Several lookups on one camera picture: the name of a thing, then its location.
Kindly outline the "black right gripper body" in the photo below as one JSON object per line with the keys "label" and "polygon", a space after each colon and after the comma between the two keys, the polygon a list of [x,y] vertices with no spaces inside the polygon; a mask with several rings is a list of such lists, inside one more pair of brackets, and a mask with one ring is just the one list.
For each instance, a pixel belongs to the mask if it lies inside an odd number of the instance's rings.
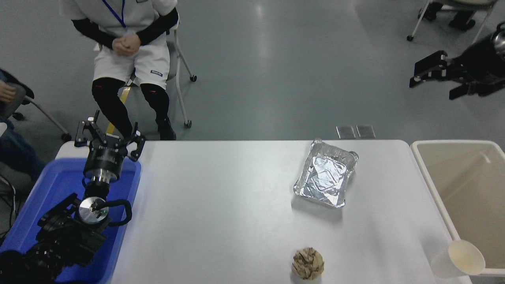
{"label": "black right gripper body", "polygon": [[458,63],[477,80],[505,77],[504,41],[504,34],[489,34],[458,56]]}

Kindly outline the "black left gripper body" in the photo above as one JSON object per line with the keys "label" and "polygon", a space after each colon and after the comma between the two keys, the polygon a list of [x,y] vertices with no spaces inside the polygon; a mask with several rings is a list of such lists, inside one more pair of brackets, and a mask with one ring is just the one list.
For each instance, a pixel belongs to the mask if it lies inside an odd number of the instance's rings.
{"label": "black left gripper body", "polygon": [[127,156],[126,147],[88,146],[89,154],[83,169],[85,176],[93,176],[96,171],[111,172],[114,176],[121,174],[124,157]]}

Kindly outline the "person's right hand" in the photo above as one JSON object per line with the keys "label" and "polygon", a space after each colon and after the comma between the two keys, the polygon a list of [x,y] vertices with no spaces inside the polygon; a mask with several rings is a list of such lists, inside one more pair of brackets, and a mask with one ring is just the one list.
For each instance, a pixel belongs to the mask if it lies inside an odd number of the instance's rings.
{"label": "person's right hand", "polygon": [[115,38],[112,41],[112,50],[118,56],[130,56],[130,49],[124,44],[124,38]]}

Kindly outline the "person's hand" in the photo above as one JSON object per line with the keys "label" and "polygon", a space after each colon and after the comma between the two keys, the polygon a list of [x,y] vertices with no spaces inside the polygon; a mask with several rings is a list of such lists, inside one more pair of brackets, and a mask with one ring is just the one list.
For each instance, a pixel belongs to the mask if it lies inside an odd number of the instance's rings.
{"label": "person's hand", "polygon": [[16,99],[16,88],[9,86],[4,81],[0,81],[0,101],[6,104],[14,102]]}

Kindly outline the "person's left hand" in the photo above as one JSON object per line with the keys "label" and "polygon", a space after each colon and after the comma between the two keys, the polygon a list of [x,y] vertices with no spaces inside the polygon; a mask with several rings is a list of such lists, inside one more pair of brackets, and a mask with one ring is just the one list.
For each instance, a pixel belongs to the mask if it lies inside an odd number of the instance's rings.
{"label": "person's left hand", "polygon": [[128,34],[121,38],[122,45],[131,54],[138,52],[141,46],[141,40],[137,34]]}

